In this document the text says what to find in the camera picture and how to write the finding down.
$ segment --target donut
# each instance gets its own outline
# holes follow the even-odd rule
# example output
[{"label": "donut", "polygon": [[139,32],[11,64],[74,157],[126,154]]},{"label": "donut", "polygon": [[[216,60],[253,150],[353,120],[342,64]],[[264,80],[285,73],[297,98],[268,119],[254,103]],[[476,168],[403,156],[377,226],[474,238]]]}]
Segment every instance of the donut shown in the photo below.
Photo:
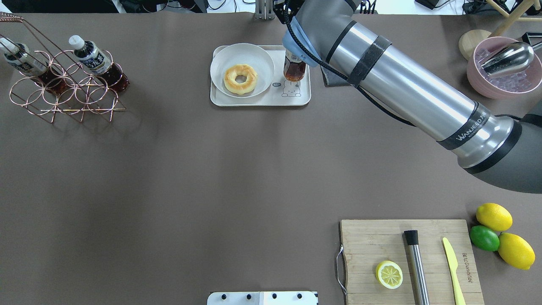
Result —
[{"label": "donut", "polygon": [[[247,79],[241,83],[237,82],[235,79],[240,75]],[[258,73],[256,73],[252,67],[244,63],[230,67],[224,74],[224,85],[226,86],[226,89],[231,93],[239,95],[254,90],[257,80]]]}]

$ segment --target white bottle cap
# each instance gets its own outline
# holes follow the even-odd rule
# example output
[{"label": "white bottle cap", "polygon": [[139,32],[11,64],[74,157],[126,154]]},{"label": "white bottle cap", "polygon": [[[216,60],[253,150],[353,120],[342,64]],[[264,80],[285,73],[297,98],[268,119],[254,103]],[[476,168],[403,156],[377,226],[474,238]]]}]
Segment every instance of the white bottle cap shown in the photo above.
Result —
[{"label": "white bottle cap", "polygon": [[79,35],[73,35],[68,42],[74,50],[82,49],[85,46],[85,41]]},{"label": "white bottle cap", "polygon": [[11,43],[8,39],[0,38],[0,42],[2,43],[0,44],[0,51],[4,52],[4,54],[12,55],[19,52],[19,47]]}]

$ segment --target wooden cutting board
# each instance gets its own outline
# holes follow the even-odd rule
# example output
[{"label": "wooden cutting board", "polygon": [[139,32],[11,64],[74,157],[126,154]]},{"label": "wooden cutting board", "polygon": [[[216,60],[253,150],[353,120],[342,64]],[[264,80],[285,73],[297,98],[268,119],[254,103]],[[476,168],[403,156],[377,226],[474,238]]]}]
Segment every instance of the wooden cutting board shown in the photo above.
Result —
[{"label": "wooden cutting board", "polygon": [[[429,301],[454,305],[450,269],[442,238],[450,240],[459,263],[457,277],[467,305],[484,305],[478,270],[474,262],[467,222],[439,220],[342,220],[347,305],[415,305],[403,231],[418,230],[420,253]],[[403,270],[403,284],[388,289],[378,283],[375,269],[383,260],[396,262]]]}]

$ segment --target yellow knife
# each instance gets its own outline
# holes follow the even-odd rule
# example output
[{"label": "yellow knife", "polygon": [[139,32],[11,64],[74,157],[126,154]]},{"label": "yellow knife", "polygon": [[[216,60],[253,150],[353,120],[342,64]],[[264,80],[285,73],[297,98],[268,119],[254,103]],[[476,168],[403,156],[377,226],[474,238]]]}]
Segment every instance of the yellow knife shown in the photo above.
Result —
[{"label": "yellow knife", "polygon": [[457,257],[455,257],[454,248],[451,247],[450,241],[446,237],[442,238],[442,243],[444,244],[448,266],[450,267],[451,282],[454,286],[455,305],[466,305],[463,293],[461,292],[461,287],[459,287],[457,274],[455,273],[457,270]]}]

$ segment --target knife handle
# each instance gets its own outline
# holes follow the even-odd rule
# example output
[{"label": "knife handle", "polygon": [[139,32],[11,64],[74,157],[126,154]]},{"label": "knife handle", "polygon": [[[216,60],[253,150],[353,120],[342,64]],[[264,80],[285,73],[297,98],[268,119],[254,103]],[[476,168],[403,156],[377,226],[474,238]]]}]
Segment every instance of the knife handle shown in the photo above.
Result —
[{"label": "knife handle", "polygon": [[465,298],[463,297],[463,292],[461,292],[461,287],[459,286],[459,280],[457,279],[457,274],[455,272],[451,273],[451,282],[454,286],[454,298],[455,305],[466,305]]}]

